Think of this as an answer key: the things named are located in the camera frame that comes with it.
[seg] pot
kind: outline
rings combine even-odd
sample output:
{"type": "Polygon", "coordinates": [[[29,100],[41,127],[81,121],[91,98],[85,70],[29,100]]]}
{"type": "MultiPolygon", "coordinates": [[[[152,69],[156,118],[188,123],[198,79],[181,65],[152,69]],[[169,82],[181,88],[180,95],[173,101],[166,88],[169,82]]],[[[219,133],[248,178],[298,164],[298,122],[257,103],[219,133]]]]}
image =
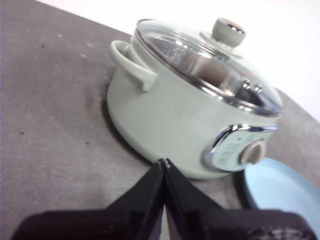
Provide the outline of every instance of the pot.
{"type": "Polygon", "coordinates": [[[258,163],[284,105],[235,48],[245,36],[224,18],[212,33],[142,19],[130,43],[113,41],[107,105],[124,139],[194,179],[258,163]]]}

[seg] metal rim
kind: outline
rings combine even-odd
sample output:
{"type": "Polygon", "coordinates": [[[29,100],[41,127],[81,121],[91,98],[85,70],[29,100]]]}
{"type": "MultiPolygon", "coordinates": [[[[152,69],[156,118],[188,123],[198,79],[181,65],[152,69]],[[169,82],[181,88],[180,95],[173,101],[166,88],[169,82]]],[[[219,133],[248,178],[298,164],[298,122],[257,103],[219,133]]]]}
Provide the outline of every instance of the metal rim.
{"type": "Polygon", "coordinates": [[[217,98],[224,103],[227,103],[233,107],[236,107],[240,110],[253,113],[256,115],[276,118],[279,117],[283,113],[283,108],[279,111],[272,111],[264,109],[261,106],[254,105],[250,102],[246,102],[236,97],[228,96],[224,91],[220,90],[219,88],[207,83],[206,81],[202,80],[199,77],[193,76],[185,72],[183,69],[179,69],[175,66],[172,66],[165,58],[163,58],[158,51],[156,51],[156,46],[152,42],[145,42],[143,33],[139,31],[138,25],[140,22],[143,21],[150,21],[153,19],[144,18],[137,22],[136,30],[134,32],[134,36],[136,36],[139,43],[150,53],[155,59],[157,59],[162,65],[168,68],[170,71],[187,81],[188,83],[192,84],[196,88],[202,90],[203,92],[217,98]]]}

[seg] gray table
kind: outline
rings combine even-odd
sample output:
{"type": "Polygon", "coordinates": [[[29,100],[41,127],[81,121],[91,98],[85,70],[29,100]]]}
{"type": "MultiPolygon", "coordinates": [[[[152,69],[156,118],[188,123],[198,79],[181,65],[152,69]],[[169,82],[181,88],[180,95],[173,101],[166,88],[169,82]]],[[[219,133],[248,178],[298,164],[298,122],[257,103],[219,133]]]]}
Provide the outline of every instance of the gray table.
{"type": "MultiPolygon", "coordinates": [[[[150,168],[104,100],[116,67],[109,44],[129,38],[36,1],[2,1],[1,239],[35,213],[105,208],[150,168]]],[[[282,97],[286,112],[267,156],[320,189],[320,125],[282,97]]],[[[231,175],[193,183],[223,207],[241,207],[231,175]]]]}

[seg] white wall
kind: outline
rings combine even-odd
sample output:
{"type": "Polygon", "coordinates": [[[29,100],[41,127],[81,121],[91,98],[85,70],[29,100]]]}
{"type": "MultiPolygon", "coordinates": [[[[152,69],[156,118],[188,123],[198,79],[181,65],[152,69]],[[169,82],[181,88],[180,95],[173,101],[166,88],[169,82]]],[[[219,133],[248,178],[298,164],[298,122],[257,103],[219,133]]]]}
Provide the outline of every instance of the white wall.
{"type": "Polygon", "coordinates": [[[132,34],[150,18],[210,32],[216,18],[247,31],[239,47],[271,83],[320,122],[320,1],[318,0],[41,0],[132,34]]]}

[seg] lid knob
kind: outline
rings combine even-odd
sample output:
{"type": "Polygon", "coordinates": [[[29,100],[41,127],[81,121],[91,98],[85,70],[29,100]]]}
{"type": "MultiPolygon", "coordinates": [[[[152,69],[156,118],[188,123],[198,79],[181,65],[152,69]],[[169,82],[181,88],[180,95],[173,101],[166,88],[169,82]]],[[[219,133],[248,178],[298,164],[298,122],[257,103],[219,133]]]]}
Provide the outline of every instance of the lid knob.
{"type": "Polygon", "coordinates": [[[218,42],[235,48],[245,39],[246,32],[242,27],[228,19],[218,18],[213,26],[211,37],[218,42]]]}

